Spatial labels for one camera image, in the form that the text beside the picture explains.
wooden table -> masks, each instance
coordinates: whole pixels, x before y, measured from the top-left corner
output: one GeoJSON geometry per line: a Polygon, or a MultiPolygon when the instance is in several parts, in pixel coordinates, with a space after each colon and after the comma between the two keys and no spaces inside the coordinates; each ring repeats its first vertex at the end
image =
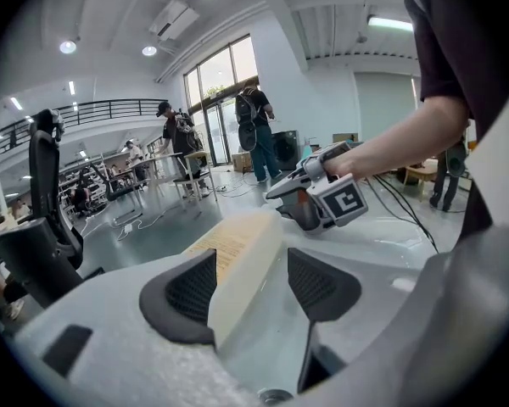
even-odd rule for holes
{"type": "Polygon", "coordinates": [[[412,176],[413,178],[417,178],[421,183],[421,194],[418,197],[418,200],[422,201],[422,197],[424,195],[424,182],[434,180],[438,174],[438,166],[436,164],[426,164],[423,167],[406,167],[406,178],[404,179],[404,190],[406,189],[407,178],[412,176]]]}

ceiling light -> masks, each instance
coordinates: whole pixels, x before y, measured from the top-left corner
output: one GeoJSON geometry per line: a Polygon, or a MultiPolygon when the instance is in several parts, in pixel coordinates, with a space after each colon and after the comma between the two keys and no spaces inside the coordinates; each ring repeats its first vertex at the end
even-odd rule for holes
{"type": "Polygon", "coordinates": [[[398,29],[401,31],[413,31],[413,24],[405,21],[389,20],[387,18],[371,17],[367,21],[368,25],[376,27],[388,27],[390,29],[398,29]]]}
{"type": "Polygon", "coordinates": [[[144,56],[154,56],[156,54],[156,47],[145,47],[142,53],[144,56]]]}
{"type": "Polygon", "coordinates": [[[76,50],[77,46],[73,41],[64,41],[60,44],[59,48],[64,54],[72,54],[76,50]]]}
{"type": "Polygon", "coordinates": [[[19,101],[17,101],[17,98],[16,97],[11,97],[10,98],[11,102],[14,104],[14,106],[18,109],[18,110],[22,110],[23,108],[20,106],[19,104],[19,101]]]}

floor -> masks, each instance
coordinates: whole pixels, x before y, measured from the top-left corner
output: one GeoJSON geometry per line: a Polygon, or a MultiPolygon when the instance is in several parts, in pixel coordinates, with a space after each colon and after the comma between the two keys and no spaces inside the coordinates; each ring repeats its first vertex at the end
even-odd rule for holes
{"type": "MultiPolygon", "coordinates": [[[[271,183],[257,185],[254,175],[233,172],[231,167],[214,169],[215,189],[201,202],[202,213],[194,202],[182,211],[176,189],[161,185],[157,191],[150,188],[142,195],[144,214],[135,220],[126,234],[123,228],[112,228],[110,221],[131,209],[128,198],[110,203],[108,208],[89,219],[76,223],[84,236],[84,261],[79,270],[85,277],[97,268],[105,271],[140,265],[153,259],[178,254],[205,234],[224,217],[243,209],[265,204],[264,194],[271,183]]],[[[402,185],[392,176],[389,181],[398,189],[402,185]]],[[[377,182],[374,191],[398,216],[406,216],[402,208],[377,182]]],[[[459,190],[452,211],[445,213],[430,207],[429,195],[433,184],[425,185],[424,200],[418,199],[418,187],[407,187],[404,194],[420,221],[432,233],[440,252],[451,250],[461,230],[467,192],[459,190]]],[[[366,219],[389,217],[372,189],[361,183],[369,211],[366,219]]],[[[302,365],[308,321],[294,295],[286,284],[286,261],[279,259],[270,268],[267,282],[255,295],[243,316],[241,330],[220,350],[225,368],[242,384],[254,392],[283,389],[295,394],[299,369],[302,365]]]]}

